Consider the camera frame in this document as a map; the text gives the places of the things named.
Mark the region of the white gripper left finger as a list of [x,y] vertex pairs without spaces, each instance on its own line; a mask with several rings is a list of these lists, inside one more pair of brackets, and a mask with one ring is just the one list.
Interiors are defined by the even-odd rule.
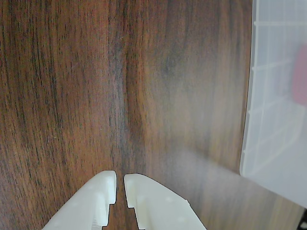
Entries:
[[116,203],[115,171],[102,171],[86,182],[48,221],[45,230],[101,230]]

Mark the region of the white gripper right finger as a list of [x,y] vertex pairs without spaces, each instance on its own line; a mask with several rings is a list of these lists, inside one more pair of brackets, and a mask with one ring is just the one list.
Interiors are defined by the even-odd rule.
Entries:
[[140,230],[204,230],[189,202],[157,181],[138,173],[126,174],[128,208]]

